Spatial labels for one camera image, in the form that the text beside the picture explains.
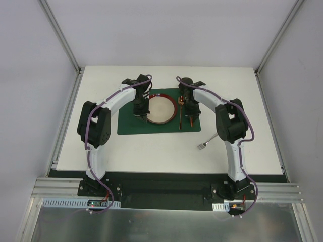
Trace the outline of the copper spoon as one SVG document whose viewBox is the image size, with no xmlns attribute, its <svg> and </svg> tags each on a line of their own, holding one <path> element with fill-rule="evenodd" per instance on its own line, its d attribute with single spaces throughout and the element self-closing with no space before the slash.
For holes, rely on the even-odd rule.
<svg viewBox="0 0 323 242">
<path fill-rule="evenodd" d="M 182 110 L 184 106 L 184 97 L 182 95 L 178 97 L 178 104 L 180 106 L 179 130 L 182 130 Z"/>
</svg>

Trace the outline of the green placemat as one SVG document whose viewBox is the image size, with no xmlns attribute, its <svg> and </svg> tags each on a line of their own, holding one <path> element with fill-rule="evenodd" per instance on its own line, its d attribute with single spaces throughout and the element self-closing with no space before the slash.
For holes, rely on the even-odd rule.
<svg viewBox="0 0 323 242">
<path fill-rule="evenodd" d="M 193 127 L 187 122 L 185 109 L 182 110 L 182 130 L 179 130 L 180 106 L 177 105 L 176 116 L 168 123 L 158 125 L 147 121 L 142 122 L 133 115 L 133 103 L 123 106 L 118 113 L 118 135 L 138 135 L 138 134 L 160 134 L 160 133 L 177 133 L 177 132 L 199 132 L 201 131 L 200 120 L 193 123 Z"/>
</svg>

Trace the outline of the red rimmed beige plate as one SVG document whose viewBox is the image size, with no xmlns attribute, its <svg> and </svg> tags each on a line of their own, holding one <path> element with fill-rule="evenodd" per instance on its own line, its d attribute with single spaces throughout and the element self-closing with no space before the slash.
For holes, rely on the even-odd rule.
<svg viewBox="0 0 323 242">
<path fill-rule="evenodd" d="M 175 100 L 166 94 L 157 93 L 149 97 L 149 114 L 147 120 L 153 124 L 166 124 L 177 114 Z"/>
</svg>

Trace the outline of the silver fork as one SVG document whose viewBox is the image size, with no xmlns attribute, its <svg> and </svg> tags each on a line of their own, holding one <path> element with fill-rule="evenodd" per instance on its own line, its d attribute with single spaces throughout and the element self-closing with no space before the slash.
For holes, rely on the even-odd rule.
<svg viewBox="0 0 323 242">
<path fill-rule="evenodd" d="M 208 144 L 212 139 L 216 138 L 217 136 L 218 136 L 218 134 L 217 134 L 217 133 L 215 133 L 211 138 L 209 138 L 209 139 L 208 139 L 208 140 L 206 140 L 205 142 L 203 142 L 203 143 L 199 144 L 199 145 L 197 146 L 197 149 L 198 149 L 198 150 L 202 150 L 202 149 L 204 149 L 204 148 L 207 146 L 207 144 Z"/>
</svg>

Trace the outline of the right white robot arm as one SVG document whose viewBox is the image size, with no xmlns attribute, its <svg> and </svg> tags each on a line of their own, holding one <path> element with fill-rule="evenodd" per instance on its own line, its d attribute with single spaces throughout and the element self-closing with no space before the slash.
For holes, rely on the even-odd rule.
<svg viewBox="0 0 323 242">
<path fill-rule="evenodd" d="M 249 127 L 240 99 L 225 100 L 205 87 L 202 81 L 176 77 L 184 102 L 185 118 L 192 125 L 201 115 L 199 104 L 215 114 L 217 136 L 224 141 L 228 159 L 228 180 L 217 188 L 217 195 L 226 200 L 240 198 L 250 185 L 245 170 L 243 144 Z"/>
</svg>

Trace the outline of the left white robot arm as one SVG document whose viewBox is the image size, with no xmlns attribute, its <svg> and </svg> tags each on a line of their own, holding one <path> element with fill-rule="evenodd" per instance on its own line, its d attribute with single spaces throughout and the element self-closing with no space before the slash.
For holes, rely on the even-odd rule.
<svg viewBox="0 0 323 242">
<path fill-rule="evenodd" d="M 152 89 L 152 75 L 140 74 L 137 79 L 125 79 L 109 97 L 98 103 L 86 101 L 83 104 L 77 133 L 84 143 L 87 158 L 86 175 L 91 181 L 89 190 L 95 196 L 106 192 L 102 178 L 106 174 L 103 146 L 111 135 L 113 115 L 128 103 L 133 104 L 134 117 L 146 122 L 149 112 L 149 95 Z"/>
</svg>

